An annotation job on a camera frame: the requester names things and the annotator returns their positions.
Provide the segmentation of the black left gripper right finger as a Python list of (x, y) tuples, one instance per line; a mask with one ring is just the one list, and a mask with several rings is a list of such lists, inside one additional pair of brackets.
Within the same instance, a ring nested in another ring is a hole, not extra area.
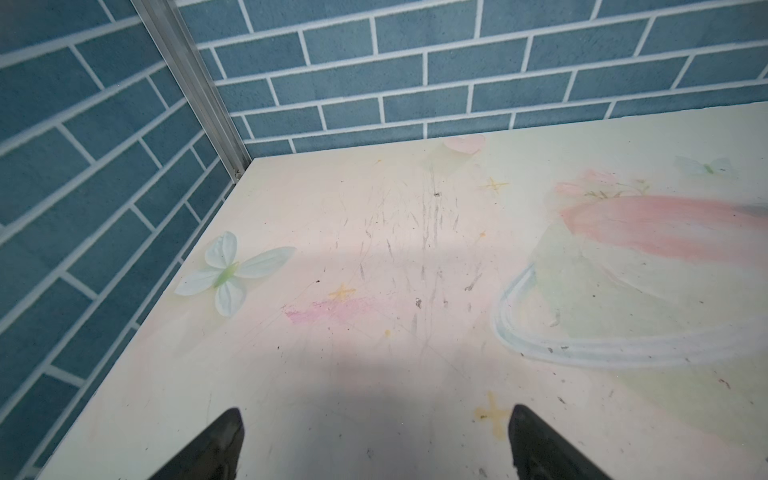
[(554, 428), (523, 404), (508, 424), (512, 462), (521, 480), (610, 480)]

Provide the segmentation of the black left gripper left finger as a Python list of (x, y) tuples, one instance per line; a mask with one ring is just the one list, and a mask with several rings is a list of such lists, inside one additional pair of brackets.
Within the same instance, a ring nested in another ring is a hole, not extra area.
[(224, 411), (151, 480), (234, 480), (245, 437), (238, 408)]

